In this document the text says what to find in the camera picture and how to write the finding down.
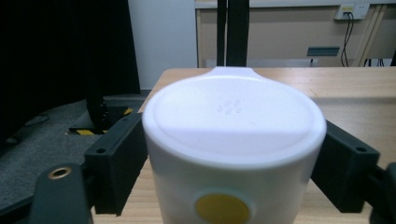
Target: gray carpet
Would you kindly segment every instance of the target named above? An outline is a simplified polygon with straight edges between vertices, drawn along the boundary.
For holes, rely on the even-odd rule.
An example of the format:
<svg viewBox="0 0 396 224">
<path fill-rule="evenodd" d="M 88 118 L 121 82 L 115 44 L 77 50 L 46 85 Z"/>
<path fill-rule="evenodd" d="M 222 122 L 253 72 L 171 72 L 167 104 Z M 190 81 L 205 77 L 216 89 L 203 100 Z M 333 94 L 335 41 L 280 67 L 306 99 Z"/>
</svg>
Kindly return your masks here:
<svg viewBox="0 0 396 224">
<path fill-rule="evenodd" d="M 145 96 L 107 97 L 107 105 L 135 112 Z M 15 133 L 20 142 L 0 151 L 0 210 L 33 196 L 38 176 L 52 166 L 82 164 L 84 152 L 102 135 L 72 134 L 68 128 L 86 113 L 85 100 L 45 111 Z"/>
</svg>

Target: yellow sticker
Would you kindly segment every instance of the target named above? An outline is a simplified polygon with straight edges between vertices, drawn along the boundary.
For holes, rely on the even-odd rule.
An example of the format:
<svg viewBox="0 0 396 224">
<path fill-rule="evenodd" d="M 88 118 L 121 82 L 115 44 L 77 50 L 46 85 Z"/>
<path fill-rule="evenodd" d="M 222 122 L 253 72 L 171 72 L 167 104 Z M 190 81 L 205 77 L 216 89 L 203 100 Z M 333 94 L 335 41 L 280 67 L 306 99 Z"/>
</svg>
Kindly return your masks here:
<svg viewBox="0 0 396 224">
<path fill-rule="evenodd" d="M 89 130 L 77 130 L 77 132 L 79 134 L 94 134 L 93 132 L 89 131 Z"/>
<path fill-rule="evenodd" d="M 212 224 L 242 224 L 248 221 L 247 205 L 234 196 L 207 194 L 195 203 L 198 215 Z"/>
</svg>

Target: white cup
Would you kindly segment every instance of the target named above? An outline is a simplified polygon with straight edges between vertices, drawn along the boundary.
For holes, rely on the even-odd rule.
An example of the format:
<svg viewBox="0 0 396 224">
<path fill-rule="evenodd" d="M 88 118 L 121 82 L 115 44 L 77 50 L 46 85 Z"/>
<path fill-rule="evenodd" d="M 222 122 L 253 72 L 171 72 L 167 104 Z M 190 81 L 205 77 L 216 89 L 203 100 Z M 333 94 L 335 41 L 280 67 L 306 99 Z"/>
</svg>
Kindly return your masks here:
<svg viewBox="0 0 396 224">
<path fill-rule="evenodd" d="M 165 224 L 292 223 L 326 133 L 307 96 L 237 67 L 163 88 L 143 126 Z"/>
</svg>

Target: white lid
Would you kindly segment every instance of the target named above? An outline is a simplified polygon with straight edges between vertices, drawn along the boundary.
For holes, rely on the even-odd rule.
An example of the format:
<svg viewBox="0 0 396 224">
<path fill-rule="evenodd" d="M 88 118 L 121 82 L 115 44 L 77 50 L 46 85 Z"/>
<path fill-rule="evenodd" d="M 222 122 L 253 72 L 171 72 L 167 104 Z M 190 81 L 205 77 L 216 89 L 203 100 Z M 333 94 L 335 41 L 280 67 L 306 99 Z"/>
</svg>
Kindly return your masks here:
<svg viewBox="0 0 396 224">
<path fill-rule="evenodd" d="M 316 104 L 250 68 L 217 67 L 157 92 L 146 134 L 188 161 L 229 168 L 274 166 L 317 150 L 326 122 Z"/>
</svg>

